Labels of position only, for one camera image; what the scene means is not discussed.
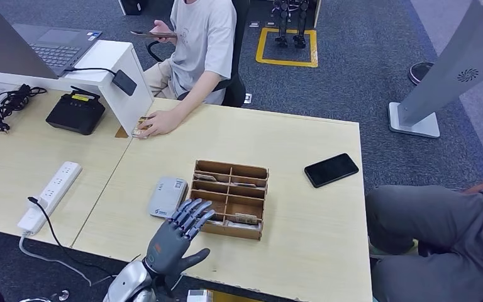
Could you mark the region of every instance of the black smartphone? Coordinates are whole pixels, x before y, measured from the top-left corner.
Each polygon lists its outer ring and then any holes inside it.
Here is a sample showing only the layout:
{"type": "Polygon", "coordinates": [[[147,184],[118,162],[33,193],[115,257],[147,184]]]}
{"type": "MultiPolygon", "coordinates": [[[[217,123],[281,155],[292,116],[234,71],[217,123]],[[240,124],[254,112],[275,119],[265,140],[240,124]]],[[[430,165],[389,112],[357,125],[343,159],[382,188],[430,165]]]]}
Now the black smartphone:
{"type": "Polygon", "coordinates": [[[340,154],[304,168],[314,187],[337,181],[358,172],[358,167],[348,154],[340,154]]]}
{"type": "Polygon", "coordinates": [[[131,30],[130,33],[145,38],[177,38],[175,33],[150,33],[149,31],[131,30]]]}

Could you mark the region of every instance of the power strip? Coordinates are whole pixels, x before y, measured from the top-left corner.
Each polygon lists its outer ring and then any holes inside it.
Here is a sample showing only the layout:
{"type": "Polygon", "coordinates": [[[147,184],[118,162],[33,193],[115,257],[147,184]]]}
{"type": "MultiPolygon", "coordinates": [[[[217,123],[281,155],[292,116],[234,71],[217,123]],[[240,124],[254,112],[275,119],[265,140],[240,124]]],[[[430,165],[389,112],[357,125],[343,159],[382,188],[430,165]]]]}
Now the power strip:
{"type": "MultiPolygon", "coordinates": [[[[76,162],[64,162],[45,189],[43,189],[38,198],[38,203],[43,207],[48,216],[53,213],[81,170],[82,167],[76,162]]],[[[37,205],[30,201],[27,201],[27,203],[29,209],[19,221],[18,227],[35,234],[42,229],[45,223],[45,216],[37,205]]]]}

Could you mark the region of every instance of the card reader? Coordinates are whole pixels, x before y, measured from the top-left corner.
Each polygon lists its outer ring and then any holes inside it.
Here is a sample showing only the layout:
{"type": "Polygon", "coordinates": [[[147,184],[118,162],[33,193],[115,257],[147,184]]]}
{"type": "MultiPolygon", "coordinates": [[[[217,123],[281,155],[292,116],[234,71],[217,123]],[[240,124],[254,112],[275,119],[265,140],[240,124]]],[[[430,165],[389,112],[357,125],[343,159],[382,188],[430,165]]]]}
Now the card reader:
{"type": "Polygon", "coordinates": [[[147,210],[152,216],[170,218],[186,197],[188,183],[176,177],[162,177],[157,183],[147,210]]]}

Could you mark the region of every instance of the person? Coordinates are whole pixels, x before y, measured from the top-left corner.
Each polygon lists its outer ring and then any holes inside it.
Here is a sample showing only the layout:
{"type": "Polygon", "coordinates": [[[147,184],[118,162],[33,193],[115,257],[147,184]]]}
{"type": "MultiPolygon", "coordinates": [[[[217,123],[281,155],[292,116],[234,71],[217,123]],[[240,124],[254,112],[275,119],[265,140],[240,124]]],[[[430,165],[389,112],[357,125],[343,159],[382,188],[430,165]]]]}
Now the person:
{"type": "Polygon", "coordinates": [[[379,302],[483,302],[483,184],[382,186],[365,198],[372,289],[379,302]],[[413,238],[445,251],[407,254],[413,238]]]}
{"type": "MultiPolygon", "coordinates": [[[[168,111],[156,111],[140,124],[139,137],[166,134],[201,103],[221,104],[225,90],[213,91],[217,84],[229,79],[232,68],[236,11],[231,0],[174,0],[171,23],[176,38],[159,38],[173,43],[171,58],[145,71],[145,80],[155,96],[177,99],[189,94],[168,111]]],[[[160,20],[155,20],[152,33],[173,33],[160,20]]]]}

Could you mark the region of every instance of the black office chair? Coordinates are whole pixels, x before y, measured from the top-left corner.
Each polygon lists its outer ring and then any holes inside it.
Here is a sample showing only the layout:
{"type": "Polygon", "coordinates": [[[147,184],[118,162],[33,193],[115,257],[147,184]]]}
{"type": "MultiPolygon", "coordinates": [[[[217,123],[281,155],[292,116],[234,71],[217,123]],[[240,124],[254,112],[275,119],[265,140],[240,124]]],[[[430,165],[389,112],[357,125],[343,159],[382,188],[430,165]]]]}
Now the black office chair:
{"type": "MultiPolygon", "coordinates": [[[[245,100],[245,85],[238,73],[238,64],[240,63],[240,53],[242,52],[243,32],[245,31],[245,22],[247,20],[247,13],[249,12],[249,4],[251,0],[232,0],[234,8],[236,9],[236,30],[234,34],[234,50],[232,53],[232,71],[230,80],[223,80],[214,88],[213,91],[226,88],[225,98],[223,99],[223,106],[241,107],[245,100]]],[[[154,41],[147,45],[147,51],[156,61],[163,61],[156,56],[151,47],[158,44],[154,41]]],[[[188,92],[181,94],[179,100],[184,99],[188,92]]]]}

